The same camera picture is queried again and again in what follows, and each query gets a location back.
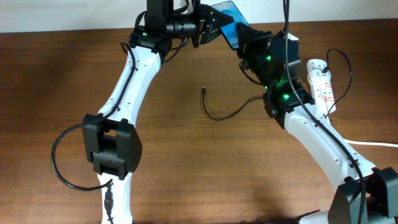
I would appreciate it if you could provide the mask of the blue Galaxy smartphone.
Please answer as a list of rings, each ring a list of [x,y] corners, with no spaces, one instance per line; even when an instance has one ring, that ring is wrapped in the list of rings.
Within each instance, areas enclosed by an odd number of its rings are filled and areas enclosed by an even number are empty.
[[[239,40],[238,40],[238,32],[236,28],[237,23],[243,23],[249,26],[249,23],[244,18],[238,7],[232,1],[225,1],[218,4],[211,5],[212,8],[220,11],[223,14],[231,16],[234,21],[226,26],[221,28],[221,32],[225,37],[227,43],[231,47],[232,50],[239,49]]]

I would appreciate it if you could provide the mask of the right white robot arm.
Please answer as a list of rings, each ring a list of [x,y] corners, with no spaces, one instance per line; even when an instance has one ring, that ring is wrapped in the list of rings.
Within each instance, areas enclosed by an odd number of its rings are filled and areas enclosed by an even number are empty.
[[[330,208],[294,218],[294,223],[397,223],[397,172],[379,169],[357,153],[326,121],[298,81],[298,42],[237,23],[238,57],[266,92],[265,110],[294,136],[322,168],[335,191]]]

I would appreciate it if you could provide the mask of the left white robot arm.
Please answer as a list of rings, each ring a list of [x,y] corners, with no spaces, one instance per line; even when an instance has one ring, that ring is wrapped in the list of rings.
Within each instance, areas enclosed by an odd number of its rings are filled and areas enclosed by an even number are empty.
[[[112,94],[97,114],[83,118],[86,158],[100,182],[102,223],[134,221],[131,180],[142,156],[137,115],[172,41],[190,39],[198,47],[211,42],[233,21],[232,16],[200,1],[187,1],[180,9],[174,9],[173,1],[148,1],[147,9],[138,15],[129,40],[121,44],[127,59]]]

